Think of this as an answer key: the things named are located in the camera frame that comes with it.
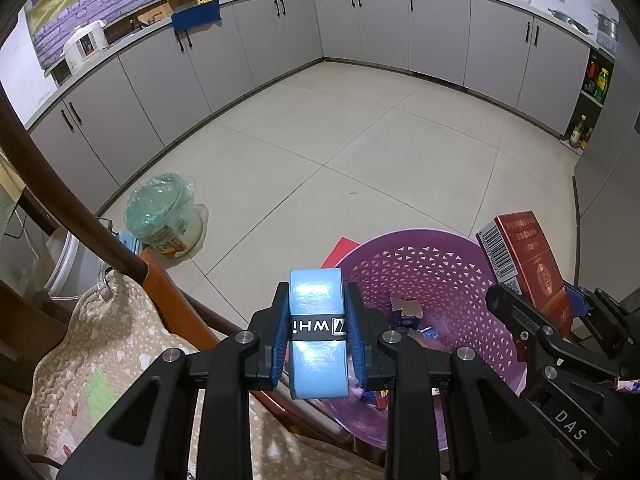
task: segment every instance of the purple plastic basket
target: purple plastic basket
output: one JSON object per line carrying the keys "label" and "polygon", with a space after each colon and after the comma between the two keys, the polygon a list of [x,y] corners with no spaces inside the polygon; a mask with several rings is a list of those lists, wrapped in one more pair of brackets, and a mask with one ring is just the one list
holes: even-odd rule
{"label": "purple plastic basket", "polygon": [[[374,238],[338,264],[346,282],[357,282],[364,303],[391,316],[390,296],[419,300],[420,328],[433,326],[438,341],[453,351],[469,346],[516,390],[526,369],[516,358],[511,334],[491,314],[484,295],[493,275],[480,246],[469,238],[435,229],[408,229]],[[350,433],[386,447],[386,411],[361,402],[358,391],[324,404]],[[440,399],[434,397],[440,450],[447,448]]]}

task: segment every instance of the light blue tape roll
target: light blue tape roll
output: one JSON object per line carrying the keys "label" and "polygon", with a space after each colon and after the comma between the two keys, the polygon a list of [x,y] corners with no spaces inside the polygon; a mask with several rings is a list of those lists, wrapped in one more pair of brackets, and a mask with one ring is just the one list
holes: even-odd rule
{"label": "light blue tape roll", "polygon": [[[292,270],[289,311],[292,316],[344,315],[340,269]],[[347,342],[290,341],[289,379],[294,399],[347,397]]]}

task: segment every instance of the black band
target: black band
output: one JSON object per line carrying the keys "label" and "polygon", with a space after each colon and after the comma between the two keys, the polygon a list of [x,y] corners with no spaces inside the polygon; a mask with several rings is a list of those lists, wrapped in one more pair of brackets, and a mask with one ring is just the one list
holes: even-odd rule
{"label": "black band", "polygon": [[292,341],[347,341],[344,314],[291,316],[289,338]]}

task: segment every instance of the floor tile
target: floor tile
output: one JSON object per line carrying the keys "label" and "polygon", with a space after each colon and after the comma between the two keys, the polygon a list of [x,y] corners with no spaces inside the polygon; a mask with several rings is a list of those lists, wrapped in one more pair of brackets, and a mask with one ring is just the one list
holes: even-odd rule
{"label": "floor tile", "polygon": [[396,108],[444,124],[498,147],[507,114],[482,99],[436,83],[425,83]]}
{"label": "floor tile", "polygon": [[500,150],[555,182],[571,178],[579,158],[556,137],[512,114],[504,121]]}
{"label": "floor tile", "polygon": [[185,292],[189,292],[203,278],[204,273],[193,263],[189,256],[169,260],[157,254],[158,262],[166,269],[174,283]]}
{"label": "floor tile", "polygon": [[226,126],[207,123],[146,170],[140,176],[140,182],[144,184],[161,173],[190,175],[194,168],[208,164],[211,152],[219,150],[234,135],[236,132]]}
{"label": "floor tile", "polygon": [[424,84],[417,77],[390,70],[327,61],[294,74],[288,81],[391,107]]}
{"label": "floor tile", "polygon": [[202,248],[192,253],[204,272],[213,266],[317,169],[301,156],[244,134],[227,134],[191,168],[196,203],[208,210]]}
{"label": "floor tile", "polygon": [[127,201],[129,200],[129,196],[133,192],[133,190],[140,187],[140,183],[135,180],[128,189],[124,190],[123,193],[117,197],[115,202],[109,206],[107,211],[102,215],[103,218],[108,218],[113,221],[113,230],[114,231],[125,231],[126,227],[124,225],[124,209],[127,206]]}
{"label": "floor tile", "polygon": [[305,92],[295,105],[276,108],[242,132],[324,164],[389,110],[333,92]]}
{"label": "floor tile", "polygon": [[291,269],[319,267],[340,237],[365,242],[405,228],[446,227],[340,173],[322,168],[242,240],[207,277],[249,319],[271,304]]}
{"label": "floor tile", "polygon": [[328,167],[468,233],[496,150],[441,124],[391,110]]}
{"label": "floor tile", "polygon": [[574,278],[575,205],[568,186],[562,186],[515,158],[498,152],[489,186],[470,234],[475,235],[495,216],[532,210],[556,258],[562,277]]}
{"label": "floor tile", "polygon": [[229,320],[231,323],[235,323],[240,328],[247,328],[249,326],[248,321],[236,312],[229,302],[211,285],[211,282],[207,278],[203,278],[200,283],[193,287],[189,295],[207,308],[213,310],[216,314],[220,314],[220,316]]}
{"label": "floor tile", "polygon": [[242,101],[217,117],[214,122],[239,132],[279,106],[295,106],[306,92],[306,89],[297,88],[284,80]]}

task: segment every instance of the kitchen cabinet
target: kitchen cabinet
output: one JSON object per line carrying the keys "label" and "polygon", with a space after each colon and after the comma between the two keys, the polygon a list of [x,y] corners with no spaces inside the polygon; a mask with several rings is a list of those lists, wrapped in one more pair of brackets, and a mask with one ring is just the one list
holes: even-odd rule
{"label": "kitchen cabinet", "polygon": [[[638,135],[639,111],[640,45],[624,20],[620,20],[616,64],[611,74],[607,99],[589,143],[574,169],[580,215],[587,211],[596,198],[620,158],[629,136]],[[583,236],[582,240],[589,242],[590,239]]]}
{"label": "kitchen cabinet", "polygon": [[219,22],[187,32],[187,53],[213,113],[255,88],[231,5],[220,7]]}
{"label": "kitchen cabinet", "polygon": [[119,54],[131,86],[167,146],[208,118],[211,110],[189,58],[172,28],[148,36]]}
{"label": "kitchen cabinet", "polygon": [[92,213],[118,189],[62,100],[49,108],[30,136],[62,182]]}
{"label": "kitchen cabinet", "polygon": [[122,185],[163,148],[115,57],[64,97],[85,139]]}
{"label": "kitchen cabinet", "polygon": [[409,70],[462,85],[471,0],[409,0]]}
{"label": "kitchen cabinet", "polygon": [[278,0],[290,70],[322,57],[314,0]]}
{"label": "kitchen cabinet", "polygon": [[316,0],[325,57],[362,61],[357,0]]}
{"label": "kitchen cabinet", "polygon": [[409,67],[407,0],[356,0],[362,60],[395,68]]}
{"label": "kitchen cabinet", "polygon": [[256,86],[290,71],[279,0],[241,0],[232,7]]}
{"label": "kitchen cabinet", "polygon": [[578,100],[590,48],[539,18],[533,19],[531,35],[516,108],[561,135]]}
{"label": "kitchen cabinet", "polygon": [[531,14],[508,4],[471,0],[464,86],[515,107],[532,41],[532,22]]}

